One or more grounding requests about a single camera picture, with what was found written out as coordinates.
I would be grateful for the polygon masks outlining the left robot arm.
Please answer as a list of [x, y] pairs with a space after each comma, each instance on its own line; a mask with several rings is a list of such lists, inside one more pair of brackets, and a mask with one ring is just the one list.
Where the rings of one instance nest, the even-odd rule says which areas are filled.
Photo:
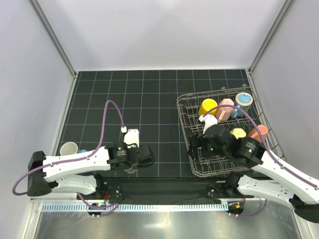
[[43, 151], [37, 151], [28, 165], [27, 195], [39, 197], [54, 191], [90, 195], [101, 191], [103, 186], [97, 176], [88, 176], [88, 172], [121, 170], [130, 173], [154, 162], [148, 145], [127, 145], [120, 141], [97, 151], [66, 156], [47, 156]]

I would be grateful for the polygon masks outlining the yellow mug black handle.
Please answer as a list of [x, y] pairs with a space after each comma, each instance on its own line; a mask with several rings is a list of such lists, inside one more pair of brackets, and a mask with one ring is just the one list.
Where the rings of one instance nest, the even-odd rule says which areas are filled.
[[199, 108], [198, 114], [204, 115], [205, 113], [207, 113], [210, 109], [215, 108], [216, 106], [218, 106], [218, 103], [214, 100], [214, 99], [205, 99], [202, 101], [201, 106]]

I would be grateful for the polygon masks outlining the blue butterfly mug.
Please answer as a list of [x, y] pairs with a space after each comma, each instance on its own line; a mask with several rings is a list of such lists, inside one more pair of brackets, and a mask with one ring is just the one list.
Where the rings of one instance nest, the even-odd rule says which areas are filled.
[[[240, 92], [235, 97], [235, 106], [238, 108], [241, 108], [246, 113], [248, 112], [252, 103], [253, 103], [253, 97], [249, 93]], [[242, 117], [243, 115], [244, 114], [238, 109], [233, 109], [231, 117], [234, 119], [237, 117]]]

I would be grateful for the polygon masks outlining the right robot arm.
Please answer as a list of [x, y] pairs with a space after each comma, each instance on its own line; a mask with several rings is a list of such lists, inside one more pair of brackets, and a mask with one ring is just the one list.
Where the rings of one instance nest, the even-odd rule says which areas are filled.
[[261, 197], [292, 209], [295, 214], [312, 223], [319, 221], [319, 181], [288, 164], [265, 143], [250, 138], [236, 138], [228, 129], [213, 125], [203, 133], [189, 138], [188, 155], [226, 157], [231, 162], [269, 177], [257, 180], [231, 172], [226, 179], [230, 195]]

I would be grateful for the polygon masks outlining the cream yellow faceted mug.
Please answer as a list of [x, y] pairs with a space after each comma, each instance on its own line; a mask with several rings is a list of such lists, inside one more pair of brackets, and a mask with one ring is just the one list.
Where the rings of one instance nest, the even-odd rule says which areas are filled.
[[246, 131], [242, 128], [234, 128], [230, 133], [235, 136], [236, 139], [245, 138], [247, 136]]

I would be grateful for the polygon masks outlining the clear glass tumbler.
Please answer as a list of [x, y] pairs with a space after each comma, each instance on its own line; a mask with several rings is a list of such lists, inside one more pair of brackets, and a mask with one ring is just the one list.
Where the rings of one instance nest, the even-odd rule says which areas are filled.
[[128, 173], [128, 174], [134, 174], [134, 173], [136, 173], [136, 171], [137, 171], [137, 169], [128, 169], [128, 170], [126, 170], [126, 172]]

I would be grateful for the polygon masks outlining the white mug blue handle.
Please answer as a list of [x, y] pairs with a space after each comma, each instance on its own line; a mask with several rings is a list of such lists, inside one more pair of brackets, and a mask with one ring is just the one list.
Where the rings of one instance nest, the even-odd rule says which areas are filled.
[[64, 143], [59, 150], [59, 153], [61, 156], [72, 155], [72, 154], [83, 153], [83, 152], [87, 152], [87, 150], [79, 149], [77, 144], [74, 142]]

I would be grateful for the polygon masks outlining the pink faceted mug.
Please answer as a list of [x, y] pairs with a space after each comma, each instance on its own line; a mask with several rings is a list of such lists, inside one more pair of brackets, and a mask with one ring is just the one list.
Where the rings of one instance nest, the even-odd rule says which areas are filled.
[[233, 108], [225, 107], [225, 105], [233, 106], [234, 102], [229, 98], [225, 98], [219, 103], [220, 108], [218, 108], [215, 113], [215, 117], [217, 118], [218, 123], [222, 121], [227, 121], [232, 114]]

